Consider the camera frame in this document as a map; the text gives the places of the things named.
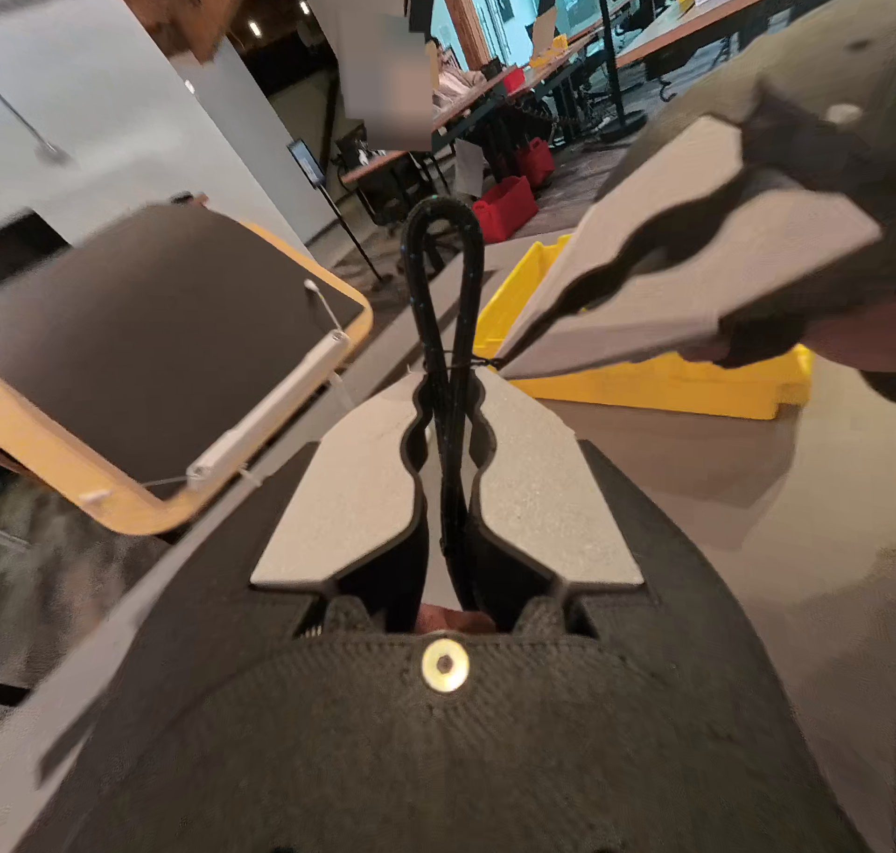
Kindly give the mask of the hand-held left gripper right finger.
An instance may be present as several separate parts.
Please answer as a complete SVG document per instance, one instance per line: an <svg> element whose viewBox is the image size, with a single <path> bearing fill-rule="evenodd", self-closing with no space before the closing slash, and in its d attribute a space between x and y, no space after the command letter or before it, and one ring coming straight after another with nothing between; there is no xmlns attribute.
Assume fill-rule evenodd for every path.
<svg viewBox="0 0 896 853"><path fill-rule="evenodd" d="M484 600L644 585L579 440L554 412L477 369L469 419L469 533Z"/></svg>

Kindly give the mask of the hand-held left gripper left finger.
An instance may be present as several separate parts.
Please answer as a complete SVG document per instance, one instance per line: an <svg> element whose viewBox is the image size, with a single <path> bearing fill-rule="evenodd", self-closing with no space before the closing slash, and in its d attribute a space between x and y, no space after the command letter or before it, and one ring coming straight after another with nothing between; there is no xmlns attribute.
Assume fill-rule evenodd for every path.
<svg viewBox="0 0 896 853"><path fill-rule="evenodd" d="M261 590L334 590L415 527L425 501L427 377L405 374L321 439L252 570Z"/></svg>

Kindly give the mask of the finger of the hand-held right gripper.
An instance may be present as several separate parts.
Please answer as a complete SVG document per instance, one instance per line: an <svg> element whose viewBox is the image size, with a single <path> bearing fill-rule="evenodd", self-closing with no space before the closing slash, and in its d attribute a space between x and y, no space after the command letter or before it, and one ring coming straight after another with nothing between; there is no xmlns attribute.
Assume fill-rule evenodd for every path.
<svg viewBox="0 0 896 853"><path fill-rule="evenodd" d="M742 132L704 116L592 203L506 333L508 364L561 318L614 296L662 246L656 220L716 195L744 167Z"/></svg>
<svg viewBox="0 0 896 853"><path fill-rule="evenodd" d="M640 219L600 203L507 332L502 376L577 374L704 342L881 240L849 198L804 188L720 188Z"/></svg>

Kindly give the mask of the yellow plastic bin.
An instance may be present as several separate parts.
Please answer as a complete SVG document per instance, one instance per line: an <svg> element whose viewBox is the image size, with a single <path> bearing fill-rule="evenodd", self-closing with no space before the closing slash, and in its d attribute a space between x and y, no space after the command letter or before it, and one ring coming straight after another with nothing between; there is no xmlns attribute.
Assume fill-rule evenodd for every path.
<svg viewBox="0 0 896 853"><path fill-rule="evenodd" d="M495 295L481 309L474 353L491 359L570 233L549 245L540 241L522 255ZM781 406L803 407L811 397L813 354L798 345L785 355L738 369L693 363L667 354L579 374L515 381L534 399L599 406L773 420Z"/></svg>

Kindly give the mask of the dark monitor with wooden back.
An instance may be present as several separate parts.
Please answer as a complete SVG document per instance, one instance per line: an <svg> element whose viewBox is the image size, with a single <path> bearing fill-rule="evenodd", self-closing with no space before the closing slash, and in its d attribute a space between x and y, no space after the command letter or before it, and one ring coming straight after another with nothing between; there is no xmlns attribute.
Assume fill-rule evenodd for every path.
<svg viewBox="0 0 896 853"><path fill-rule="evenodd" d="M159 203L7 280L2 453L113 532L188 523L221 489L136 485L180 474L332 326L304 288L317 265L214 210Z"/></svg>

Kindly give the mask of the person's right hand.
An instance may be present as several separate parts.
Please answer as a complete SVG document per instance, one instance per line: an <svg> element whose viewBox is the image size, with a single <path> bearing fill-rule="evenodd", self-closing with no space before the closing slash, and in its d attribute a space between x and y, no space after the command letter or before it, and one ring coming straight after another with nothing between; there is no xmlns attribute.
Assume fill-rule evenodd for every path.
<svg viewBox="0 0 896 853"><path fill-rule="evenodd" d="M895 299L811 322L801 343L856 370L881 398L895 403Z"/></svg>

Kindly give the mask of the red plastic bin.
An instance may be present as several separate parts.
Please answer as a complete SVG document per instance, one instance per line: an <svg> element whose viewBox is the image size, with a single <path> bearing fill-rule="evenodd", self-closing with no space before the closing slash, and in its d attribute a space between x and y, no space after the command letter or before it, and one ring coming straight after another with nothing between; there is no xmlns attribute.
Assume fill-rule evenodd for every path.
<svg viewBox="0 0 896 853"><path fill-rule="evenodd" d="M509 176L490 187L471 208L486 245L509 240L539 211L525 175Z"/></svg>
<svg viewBox="0 0 896 853"><path fill-rule="evenodd" d="M519 175L528 180L534 193L549 184L554 175L554 159L547 142L538 137L532 138L521 143L514 156Z"/></svg>

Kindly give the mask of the background wooden desk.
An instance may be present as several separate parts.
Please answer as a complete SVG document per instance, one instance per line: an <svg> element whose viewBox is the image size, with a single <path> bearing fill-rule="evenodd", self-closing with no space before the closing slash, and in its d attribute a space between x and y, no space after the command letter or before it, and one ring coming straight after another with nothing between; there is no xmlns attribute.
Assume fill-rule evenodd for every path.
<svg viewBox="0 0 896 853"><path fill-rule="evenodd" d="M458 123L462 119L468 125L474 124L476 118L473 112L476 105L481 107L480 112L487 114L490 103L499 95L508 93L506 81L519 69L517 65L510 65L502 69L494 77L468 88L465 92L442 108L437 108L433 115L431 129L424 133L420 123L412 124L410 130L399 130L396 123L391 125L375 121L373 125L364 123L365 144L378 154L367 163L346 170L340 175L340 181L344 186L357 183L362 177L386 168L401 156L409 153L437 153L448 146L449 133L447 127L452 123Z"/></svg>
<svg viewBox="0 0 896 853"><path fill-rule="evenodd" d="M666 9L616 57L617 67L644 60L699 31L761 3L764 0L707 0L700 5L683 7L680 4Z"/></svg>

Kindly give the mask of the small dark screen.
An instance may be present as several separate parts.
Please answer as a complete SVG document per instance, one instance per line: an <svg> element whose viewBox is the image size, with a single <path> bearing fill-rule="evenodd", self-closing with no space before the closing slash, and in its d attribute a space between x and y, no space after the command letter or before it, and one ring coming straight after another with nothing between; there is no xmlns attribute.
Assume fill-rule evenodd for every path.
<svg viewBox="0 0 896 853"><path fill-rule="evenodd" d="M302 139L297 139L290 142L287 149L301 169L308 184L318 190L324 189L326 187L326 175L308 148L308 145Z"/></svg>

